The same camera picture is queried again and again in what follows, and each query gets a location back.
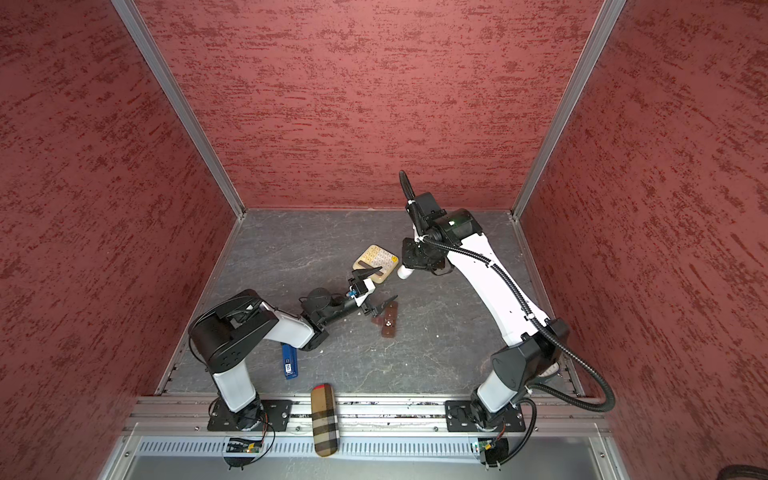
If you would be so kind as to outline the brown weekly pill organizer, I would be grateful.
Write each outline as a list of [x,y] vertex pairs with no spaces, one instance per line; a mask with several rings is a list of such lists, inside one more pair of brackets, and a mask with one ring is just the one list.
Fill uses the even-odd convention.
[[381,317],[373,317],[372,322],[381,328],[383,338],[394,338],[396,336],[396,325],[398,318],[399,304],[393,302]]

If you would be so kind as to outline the white pill bottle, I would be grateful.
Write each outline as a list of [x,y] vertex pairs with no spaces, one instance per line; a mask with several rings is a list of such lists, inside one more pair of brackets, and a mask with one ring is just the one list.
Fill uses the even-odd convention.
[[408,267],[406,267],[406,266],[402,265],[402,266],[400,266],[400,267],[397,269],[397,276],[398,276],[398,277],[399,277],[401,280],[407,280],[407,279],[408,279],[408,278],[409,278],[409,277],[410,277],[410,276],[413,274],[413,272],[414,272],[414,270],[413,270],[413,269],[411,269],[411,268],[408,268]]

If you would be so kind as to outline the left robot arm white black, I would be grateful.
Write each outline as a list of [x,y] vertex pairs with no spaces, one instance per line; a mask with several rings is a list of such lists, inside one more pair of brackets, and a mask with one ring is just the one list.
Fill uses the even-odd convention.
[[394,300],[373,306],[373,278],[382,268],[357,269],[349,289],[334,294],[316,288],[300,300],[302,312],[293,315],[244,290],[200,315],[188,327],[190,350],[205,365],[218,392],[218,402],[231,414],[249,412],[259,403],[246,367],[246,357],[264,340],[311,351],[329,336],[327,326],[353,313],[379,315]]

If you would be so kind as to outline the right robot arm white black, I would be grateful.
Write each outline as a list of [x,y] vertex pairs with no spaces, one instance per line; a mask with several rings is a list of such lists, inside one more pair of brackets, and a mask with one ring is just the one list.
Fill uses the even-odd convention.
[[425,214],[411,201],[407,212],[413,234],[403,240],[398,276],[406,279],[416,270],[435,275],[458,270],[490,312],[505,343],[492,355],[492,370],[471,397],[476,421],[489,423],[518,404],[535,384],[546,385],[559,373],[562,349],[549,338],[565,343],[569,327],[561,320],[550,321],[521,290],[469,211]]

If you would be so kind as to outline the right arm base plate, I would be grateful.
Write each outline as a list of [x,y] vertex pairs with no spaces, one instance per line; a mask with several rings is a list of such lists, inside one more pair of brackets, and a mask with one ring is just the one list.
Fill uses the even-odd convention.
[[511,404],[490,412],[479,400],[448,400],[444,410],[449,432],[521,433],[526,429],[521,409]]

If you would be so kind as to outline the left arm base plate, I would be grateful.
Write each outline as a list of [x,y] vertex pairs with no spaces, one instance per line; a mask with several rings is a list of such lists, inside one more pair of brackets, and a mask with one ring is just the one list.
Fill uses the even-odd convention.
[[284,432],[291,416],[290,400],[256,398],[239,412],[232,412],[223,399],[209,405],[207,430],[211,432],[257,432],[273,429]]

